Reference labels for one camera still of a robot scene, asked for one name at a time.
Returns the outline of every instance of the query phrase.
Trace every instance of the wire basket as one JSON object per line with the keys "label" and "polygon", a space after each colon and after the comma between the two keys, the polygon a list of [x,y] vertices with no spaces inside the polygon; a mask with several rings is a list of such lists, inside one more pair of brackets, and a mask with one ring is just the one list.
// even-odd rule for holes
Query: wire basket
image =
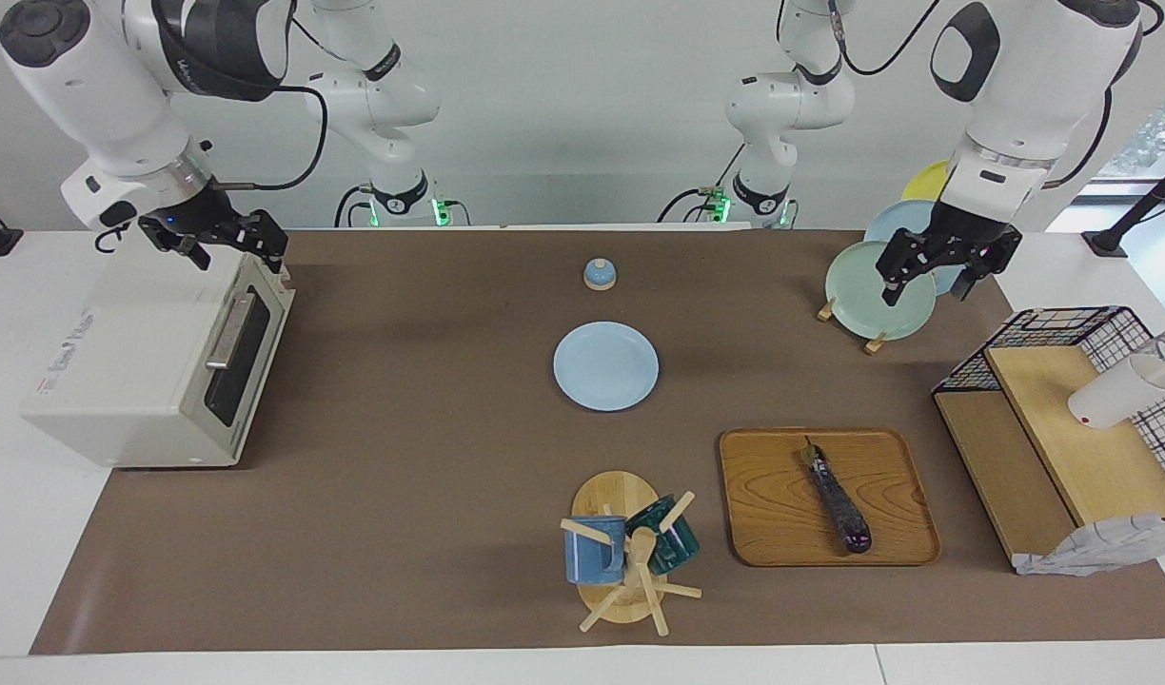
{"label": "wire basket", "polygon": [[[984,345],[967,356],[934,389],[939,393],[1001,390],[984,351],[995,347],[1078,346],[1099,373],[1122,361],[1152,338],[1128,308],[1028,309],[1001,325]],[[1153,457],[1165,469],[1165,398],[1131,417]]]}

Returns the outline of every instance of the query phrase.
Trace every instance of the wooden shelf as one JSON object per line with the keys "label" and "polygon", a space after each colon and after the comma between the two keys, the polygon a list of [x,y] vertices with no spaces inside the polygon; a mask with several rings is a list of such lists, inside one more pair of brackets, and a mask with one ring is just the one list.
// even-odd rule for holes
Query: wooden shelf
{"label": "wooden shelf", "polygon": [[1081,348],[1003,347],[987,355],[1074,523],[1165,516],[1165,472],[1135,426],[1088,428],[1068,411],[1068,396],[1096,376]]}
{"label": "wooden shelf", "polygon": [[1001,391],[934,398],[1005,555],[1047,555],[1078,529]]}

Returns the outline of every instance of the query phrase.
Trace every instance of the mug handle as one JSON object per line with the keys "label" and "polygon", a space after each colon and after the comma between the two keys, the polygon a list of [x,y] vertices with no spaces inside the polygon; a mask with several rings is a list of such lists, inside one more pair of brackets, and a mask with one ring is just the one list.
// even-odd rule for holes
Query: mug handle
{"label": "mug handle", "polygon": [[613,541],[612,534],[608,534],[609,548],[612,549],[612,560],[608,563],[608,569],[605,571],[621,571],[626,565],[626,537],[621,535],[621,541]]}

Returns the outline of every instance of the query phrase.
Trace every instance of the wooden plate stand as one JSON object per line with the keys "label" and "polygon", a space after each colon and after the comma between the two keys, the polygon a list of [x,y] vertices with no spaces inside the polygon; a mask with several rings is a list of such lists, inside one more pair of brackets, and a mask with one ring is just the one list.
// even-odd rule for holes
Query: wooden plate stand
{"label": "wooden plate stand", "polygon": [[[832,308],[834,306],[835,306],[835,298],[827,301],[827,304],[824,304],[824,308],[818,312],[818,315],[814,316],[814,318],[818,318],[818,320],[822,322],[832,320]],[[874,355],[875,352],[878,352],[880,348],[883,347],[884,341],[887,341],[885,331],[883,331],[883,333],[880,333],[878,337],[875,338],[874,340],[866,342],[866,347],[862,347],[861,351],[866,352],[866,354],[868,355]]]}

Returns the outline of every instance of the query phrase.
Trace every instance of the dark green mug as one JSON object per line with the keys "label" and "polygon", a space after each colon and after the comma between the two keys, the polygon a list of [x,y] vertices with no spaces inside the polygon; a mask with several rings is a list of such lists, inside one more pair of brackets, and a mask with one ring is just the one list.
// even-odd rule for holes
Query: dark green mug
{"label": "dark green mug", "polygon": [[700,542],[697,542],[697,536],[692,534],[689,522],[684,521],[683,516],[675,520],[675,524],[666,529],[666,532],[659,532],[659,524],[673,507],[675,495],[662,495],[657,502],[635,513],[626,523],[627,535],[633,535],[634,530],[642,527],[655,532],[655,553],[648,564],[655,575],[673,572],[700,550]]}

